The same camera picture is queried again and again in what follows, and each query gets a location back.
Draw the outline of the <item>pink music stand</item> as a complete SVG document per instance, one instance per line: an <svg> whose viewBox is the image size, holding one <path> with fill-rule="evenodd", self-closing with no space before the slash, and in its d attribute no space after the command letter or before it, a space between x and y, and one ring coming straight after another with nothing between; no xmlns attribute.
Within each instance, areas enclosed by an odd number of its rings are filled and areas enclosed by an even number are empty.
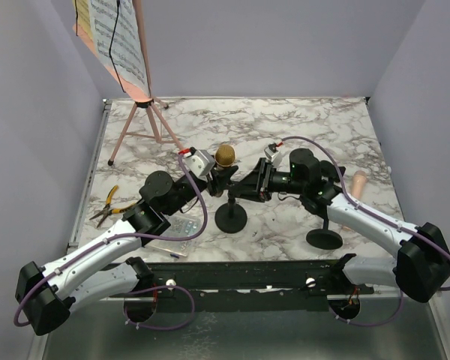
<svg viewBox="0 0 450 360"><path fill-rule="evenodd" d="M146 45L146 31L141 1L74 1L75 35L96 56L133 100L133 106L121 130L108 165L112 166L125 137L153 139L156 143L183 145L158 107L169 108L153 95ZM144 109L152 134L130 132L138 109Z"/></svg>

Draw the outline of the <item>gold microphone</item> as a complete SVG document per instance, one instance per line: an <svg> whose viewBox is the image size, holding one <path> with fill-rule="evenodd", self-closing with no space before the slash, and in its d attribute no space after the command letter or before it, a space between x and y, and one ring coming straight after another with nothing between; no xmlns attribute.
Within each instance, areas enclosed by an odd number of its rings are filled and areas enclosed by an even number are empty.
<svg viewBox="0 0 450 360"><path fill-rule="evenodd" d="M214 159L216 164L221 168L231 167L236 160L234 148L228 144L222 144L215 152Z"/></svg>

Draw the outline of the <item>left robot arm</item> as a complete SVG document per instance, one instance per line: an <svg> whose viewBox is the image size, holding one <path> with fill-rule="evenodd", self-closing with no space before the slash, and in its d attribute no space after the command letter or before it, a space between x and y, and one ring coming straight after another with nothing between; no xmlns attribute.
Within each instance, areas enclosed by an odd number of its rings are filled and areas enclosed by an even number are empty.
<svg viewBox="0 0 450 360"><path fill-rule="evenodd" d="M110 270L106 266L119 257L155 240L188 242L199 237L208 221L194 233L166 236L169 218L192 200L208 213L202 193L214 196L223 191L238 170L212 167L207 175L186 169L175 180L165 171L149 175L140 188L140 199L122 218L87 245L45 265L29 262L19 270L13 315L16 327L31 326L36 335L46 335L61 326L83 305L108 296L132 293L144 296L155 291L149 268L139 257L131 257Z"/></svg>

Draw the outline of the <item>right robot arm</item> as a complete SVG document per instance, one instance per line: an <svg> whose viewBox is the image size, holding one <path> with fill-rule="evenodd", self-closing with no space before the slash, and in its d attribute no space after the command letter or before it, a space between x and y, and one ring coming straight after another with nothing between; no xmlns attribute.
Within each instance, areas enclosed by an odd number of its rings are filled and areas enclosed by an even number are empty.
<svg viewBox="0 0 450 360"><path fill-rule="evenodd" d="M331 288L340 294L356 285L397 287L411 299L425 303L450 278L450 252L441 230L432 223L403 223L347 195L337 185L331 163L311 150L289 155L289 172L281 172L265 157L229 191L236 198L264 203L273 193L298 196L304 208L324 222L344 225L379 245L390 259L346 255L343 267L330 275Z"/></svg>

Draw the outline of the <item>yellow sheet music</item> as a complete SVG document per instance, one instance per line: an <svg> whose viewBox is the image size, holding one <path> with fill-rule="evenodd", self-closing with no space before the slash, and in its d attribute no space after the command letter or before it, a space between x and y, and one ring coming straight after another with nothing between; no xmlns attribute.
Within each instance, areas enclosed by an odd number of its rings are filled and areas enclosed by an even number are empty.
<svg viewBox="0 0 450 360"><path fill-rule="evenodd" d="M75 13L75 25L74 30L76 36L86 36L89 39L93 39L89 0L73 0L73 7Z"/></svg>

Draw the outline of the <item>black mic stand with clip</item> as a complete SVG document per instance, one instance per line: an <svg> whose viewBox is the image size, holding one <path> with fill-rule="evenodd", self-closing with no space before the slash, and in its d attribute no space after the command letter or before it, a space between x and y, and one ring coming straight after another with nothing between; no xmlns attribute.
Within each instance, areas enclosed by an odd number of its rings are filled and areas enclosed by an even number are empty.
<svg viewBox="0 0 450 360"><path fill-rule="evenodd" d="M329 216L327 206L332 204L332 200L342 190L336 185L345 172L344 166L339 166L338 169L327 161L321 160L320 171L322 175L322 183L317 189L317 195L313 198L313 203L316 205L315 215L323 219L322 227L320 229L313 229L306 235L307 242L315 248L326 251L336 250L343 246L342 237L335 231L329 229Z"/></svg>

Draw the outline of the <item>pink microphone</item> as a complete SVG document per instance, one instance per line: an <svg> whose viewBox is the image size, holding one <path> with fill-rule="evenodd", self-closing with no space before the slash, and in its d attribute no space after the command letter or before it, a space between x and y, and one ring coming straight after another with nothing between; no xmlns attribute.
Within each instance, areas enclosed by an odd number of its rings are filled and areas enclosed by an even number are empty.
<svg viewBox="0 0 450 360"><path fill-rule="evenodd" d="M360 202L363 190L368 182L368 176L363 170L357 170L353 176L349 187L349 195Z"/></svg>

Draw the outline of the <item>white sheet music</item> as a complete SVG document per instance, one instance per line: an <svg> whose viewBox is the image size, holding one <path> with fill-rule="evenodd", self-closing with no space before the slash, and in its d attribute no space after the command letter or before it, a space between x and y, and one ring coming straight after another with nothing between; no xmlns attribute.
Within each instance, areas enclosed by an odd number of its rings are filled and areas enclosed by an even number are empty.
<svg viewBox="0 0 450 360"><path fill-rule="evenodd" d="M100 63L133 100L150 99L137 16L132 1L89 1L92 44Z"/></svg>

